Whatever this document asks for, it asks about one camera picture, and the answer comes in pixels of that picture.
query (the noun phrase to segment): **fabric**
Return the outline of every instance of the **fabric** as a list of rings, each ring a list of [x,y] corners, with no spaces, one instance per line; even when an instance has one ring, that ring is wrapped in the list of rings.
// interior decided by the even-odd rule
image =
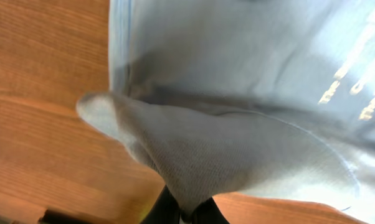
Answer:
[[[224,192],[375,223],[375,0],[112,0],[79,115],[191,213]]]

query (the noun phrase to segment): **cloth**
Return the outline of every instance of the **cloth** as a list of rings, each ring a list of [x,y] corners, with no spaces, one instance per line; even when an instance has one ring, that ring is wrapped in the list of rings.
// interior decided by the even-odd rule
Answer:
[[[375,0],[110,2],[110,90],[77,111],[186,213],[241,191],[375,223]]]

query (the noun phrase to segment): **wooden table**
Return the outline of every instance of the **wooden table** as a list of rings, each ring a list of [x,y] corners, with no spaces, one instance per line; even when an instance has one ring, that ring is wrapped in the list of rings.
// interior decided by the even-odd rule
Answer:
[[[47,207],[97,223],[138,223],[163,188],[75,113],[108,86],[106,0],[0,0],[0,215],[35,223]],[[216,197],[231,223],[354,223],[314,203]]]

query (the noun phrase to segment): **garment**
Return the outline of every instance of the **garment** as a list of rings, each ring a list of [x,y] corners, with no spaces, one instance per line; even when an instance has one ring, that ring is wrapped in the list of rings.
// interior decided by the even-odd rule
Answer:
[[[112,0],[79,115],[186,212],[223,192],[375,223],[375,0]]]

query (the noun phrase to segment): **brown wood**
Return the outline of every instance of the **brown wood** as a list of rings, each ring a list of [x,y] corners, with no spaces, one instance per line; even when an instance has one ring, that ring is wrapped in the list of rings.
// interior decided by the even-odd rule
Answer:
[[[35,223],[51,207],[138,223],[163,188],[75,113],[107,89],[107,25],[106,0],[0,0],[0,215]],[[313,203],[216,201],[231,223],[354,223]]]

